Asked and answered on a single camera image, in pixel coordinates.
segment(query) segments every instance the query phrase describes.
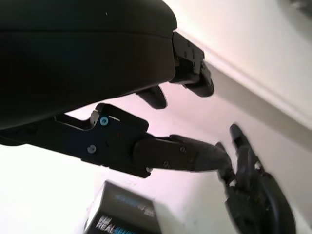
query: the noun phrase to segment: black robotic arm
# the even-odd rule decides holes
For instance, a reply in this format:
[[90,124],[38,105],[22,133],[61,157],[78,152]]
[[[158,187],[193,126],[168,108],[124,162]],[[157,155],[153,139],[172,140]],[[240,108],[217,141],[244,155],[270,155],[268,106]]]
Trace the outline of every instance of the black robotic arm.
[[143,178],[153,168],[218,171],[229,214],[241,233],[295,233],[286,198],[237,125],[231,127],[238,156],[236,174],[221,143],[215,146],[177,135],[154,137],[147,129],[147,121],[101,103],[85,121],[63,114],[2,130],[0,136],[6,145],[27,143]]

